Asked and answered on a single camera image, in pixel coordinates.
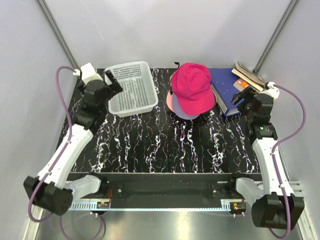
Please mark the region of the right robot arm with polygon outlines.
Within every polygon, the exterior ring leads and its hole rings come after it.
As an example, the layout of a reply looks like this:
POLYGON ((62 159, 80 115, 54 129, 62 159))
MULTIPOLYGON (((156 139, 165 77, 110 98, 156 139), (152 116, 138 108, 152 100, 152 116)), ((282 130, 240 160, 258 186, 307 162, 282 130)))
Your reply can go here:
POLYGON ((256 154, 262 186, 249 177, 238 177, 227 185, 228 195, 241 195, 251 208, 253 224, 259 228, 292 230, 298 222, 305 203, 296 196, 282 165, 281 141, 270 122, 276 87, 257 92, 251 86, 234 94, 231 103, 246 117, 246 135, 256 154))

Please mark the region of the lavender baseball cap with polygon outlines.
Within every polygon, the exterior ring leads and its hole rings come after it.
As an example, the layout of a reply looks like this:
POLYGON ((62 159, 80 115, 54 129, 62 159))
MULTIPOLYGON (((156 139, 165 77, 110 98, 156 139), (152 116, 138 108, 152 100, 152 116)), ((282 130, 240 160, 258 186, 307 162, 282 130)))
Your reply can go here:
POLYGON ((184 119, 184 120, 194 120, 199 116, 198 114, 190 115, 190 114, 185 113, 183 111, 183 109, 181 108, 180 103, 178 101, 178 98, 175 94, 172 95, 172 108, 173 108, 174 113, 179 118, 184 119))

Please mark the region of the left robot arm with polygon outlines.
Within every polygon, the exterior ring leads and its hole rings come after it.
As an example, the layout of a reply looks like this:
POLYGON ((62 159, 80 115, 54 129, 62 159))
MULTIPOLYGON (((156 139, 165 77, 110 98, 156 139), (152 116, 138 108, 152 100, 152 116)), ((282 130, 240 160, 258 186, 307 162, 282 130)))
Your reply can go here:
POLYGON ((33 222, 40 223, 41 219, 33 216, 32 207, 62 216, 74 201, 90 194, 103 198, 108 193, 106 177, 94 172, 80 179, 67 181, 80 153, 105 121, 109 100, 123 91, 110 70, 104 71, 110 84, 96 71, 88 77, 85 74, 85 70, 79 72, 82 78, 82 99, 78 111, 73 116, 66 114, 69 126, 66 137, 45 167, 35 177, 28 176, 23 182, 29 198, 28 216, 33 222))

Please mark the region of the light pink baseball cap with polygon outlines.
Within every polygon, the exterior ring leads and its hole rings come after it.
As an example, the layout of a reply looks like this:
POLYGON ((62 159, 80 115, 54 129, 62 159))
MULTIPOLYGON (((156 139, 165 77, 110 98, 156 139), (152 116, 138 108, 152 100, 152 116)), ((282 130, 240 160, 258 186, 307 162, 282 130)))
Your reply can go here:
POLYGON ((173 109, 173 95, 171 94, 170 91, 167 93, 167 96, 166 96, 166 105, 167 105, 167 107, 169 108, 169 110, 174 113, 174 109, 173 109))

